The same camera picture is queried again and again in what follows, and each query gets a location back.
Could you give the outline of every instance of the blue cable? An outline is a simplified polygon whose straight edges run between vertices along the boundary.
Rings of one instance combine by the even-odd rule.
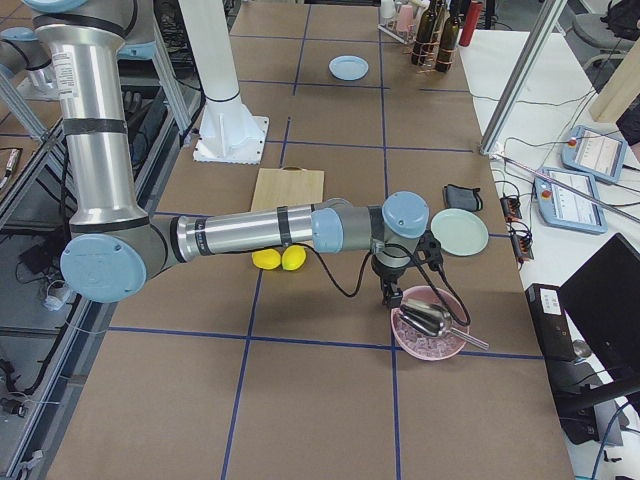
[[[609,436],[609,432],[611,432],[611,427],[613,426],[613,422],[615,422],[618,419],[618,417],[622,413],[622,410],[625,407],[628,407],[630,404],[631,404],[631,402],[626,402],[626,403],[622,404],[621,406],[619,406],[618,409],[616,410],[616,413],[614,413],[613,416],[611,417],[611,420],[609,420],[609,424],[607,425],[607,429],[605,430],[604,435],[602,437],[602,440],[600,441],[600,450],[598,450],[598,456],[596,457],[596,463],[593,465],[593,472],[591,473],[591,480],[596,480],[596,473],[598,473],[598,466],[600,466],[600,458],[602,458],[602,452],[604,451],[604,446],[607,443],[607,437]]]

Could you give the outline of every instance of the plate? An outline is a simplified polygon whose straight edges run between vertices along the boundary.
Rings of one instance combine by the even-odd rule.
[[[449,292],[440,288],[438,288],[438,292],[444,297],[458,318],[467,318],[460,303],[449,294]],[[436,294],[431,290],[431,287],[423,285],[407,288],[402,294],[402,301],[405,302],[409,298],[442,305]],[[445,358],[453,357],[464,348],[466,342],[451,334],[437,338],[423,335],[400,319],[398,316],[399,310],[399,308],[391,310],[391,329],[393,330],[393,336],[396,338],[398,345],[409,355],[419,358],[420,360],[444,360]],[[469,333],[468,326],[462,327],[456,325],[456,328],[465,333]]]
[[[369,71],[369,64],[360,57],[343,55],[329,62],[329,70],[340,80],[359,80]]]
[[[480,253],[489,242],[489,231],[483,221],[459,208],[436,214],[431,220],[431,231],[445,252],[461,257]]]

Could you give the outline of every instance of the blue plate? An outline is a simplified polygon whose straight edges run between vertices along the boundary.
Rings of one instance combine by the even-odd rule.
[[[329,62],[329,70],[340,80],[359,80],[369,71],[369,64],[360,57],[343,55]]]

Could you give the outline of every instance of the white stand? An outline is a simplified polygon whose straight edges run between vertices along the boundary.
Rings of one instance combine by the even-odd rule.
[[[180,0],[207,103],[194,159],[260,163],[269,119],[242,103],[222,0]]]

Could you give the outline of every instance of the light green plate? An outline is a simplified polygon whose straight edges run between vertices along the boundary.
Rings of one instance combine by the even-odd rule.
[[[431,220],[431,231],[452,255],[466,257],[481,252],[489,242],[489,231],[473,213],[458,208],[442,210]]]

